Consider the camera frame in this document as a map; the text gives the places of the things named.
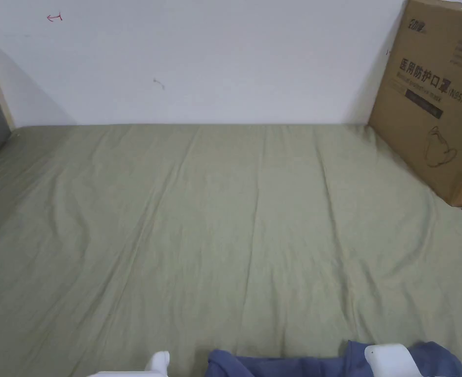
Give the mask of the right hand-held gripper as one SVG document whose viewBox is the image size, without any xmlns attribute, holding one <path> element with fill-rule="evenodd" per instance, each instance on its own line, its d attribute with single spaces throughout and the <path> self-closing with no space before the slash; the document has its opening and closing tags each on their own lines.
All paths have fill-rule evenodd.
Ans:
<svg viewBox="0 0 462 377">
<path fill-rule="evenodd" d="M 364 356 L 375 377 L 422 376 L 410 352 L 401 344 L 370 345 Z"/>
</svg>

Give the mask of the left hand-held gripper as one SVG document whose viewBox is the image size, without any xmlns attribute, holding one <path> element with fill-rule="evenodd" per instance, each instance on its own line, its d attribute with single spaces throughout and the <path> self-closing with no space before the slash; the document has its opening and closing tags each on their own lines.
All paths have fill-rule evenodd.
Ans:
<svg viewBox="0 0 462 377">
<path fill-rule="evenodd" d="M 156 352 L 142 371 L 101 371 L 90 377 L 167 377 L 170 354 L 168 351 Z"/>
</svg>

